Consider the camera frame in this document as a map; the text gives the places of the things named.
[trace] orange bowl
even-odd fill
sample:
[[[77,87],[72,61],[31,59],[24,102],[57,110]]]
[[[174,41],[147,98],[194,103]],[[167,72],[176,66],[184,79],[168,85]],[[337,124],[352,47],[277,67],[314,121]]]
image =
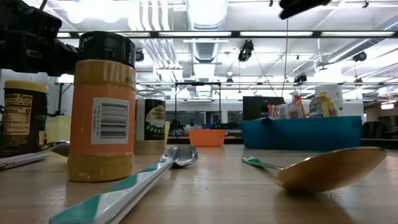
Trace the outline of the orange bowl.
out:
[[[188,130],[189,141],[196,147],[220,147],[224,144],[226,130]]]

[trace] barcode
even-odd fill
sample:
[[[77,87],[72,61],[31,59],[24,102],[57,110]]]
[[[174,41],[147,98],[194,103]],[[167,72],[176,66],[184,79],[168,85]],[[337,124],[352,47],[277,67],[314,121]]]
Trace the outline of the barcode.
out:
[[[127,144],[129,140],[128,100],[94,98],[92,130],[92,144]]]

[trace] spoon handle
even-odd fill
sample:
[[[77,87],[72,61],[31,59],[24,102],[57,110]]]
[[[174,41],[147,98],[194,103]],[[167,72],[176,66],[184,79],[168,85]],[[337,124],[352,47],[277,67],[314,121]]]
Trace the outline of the spoon handle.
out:
[[[277,171],[282,171],[282,170],[285,169],[285,168],[280,167],[280,166],[275,166],[275,165],[272,165],[272,164],[267,164],[265,162],[261,162],[257,158],[252,157],[252,156],[242,157],[242,161],[244,163],[247,163],[247,164],[252,165],[252,166],[270,168],[270,169],[274,169],[274,170],[277,170]]]

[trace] silver spoon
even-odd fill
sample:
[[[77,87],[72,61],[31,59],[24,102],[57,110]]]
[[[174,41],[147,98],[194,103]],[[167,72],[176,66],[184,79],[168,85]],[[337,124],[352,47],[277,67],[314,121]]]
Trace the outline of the silver spoon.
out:
[[[170,147],[158,163],[53,216],[50,224],[119,223],[165,171],[188,166],[198,158],[195,146]]]

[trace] teal and white handle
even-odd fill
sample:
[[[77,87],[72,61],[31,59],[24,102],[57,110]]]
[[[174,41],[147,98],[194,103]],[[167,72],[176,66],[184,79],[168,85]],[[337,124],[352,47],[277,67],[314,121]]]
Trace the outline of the teal and white handle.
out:
[[[53,216],[50,224],[119,223],[173,164],[170,158],[132,175],[105,191]]]
[[[272,165],[272,164],[266,164],[265,162],[261,162],[258,158],[254,157],[254,156],[242,157],[242,161],[244,163],[247,163],[247,164],[252,165],[252,166],[270,168],[270,169],[274,169],[274,170],[277,170],[277,171],[282,171],[282,170],[285,169],[285,168],[280,167],[280,166],[275,166],[275,165]]]

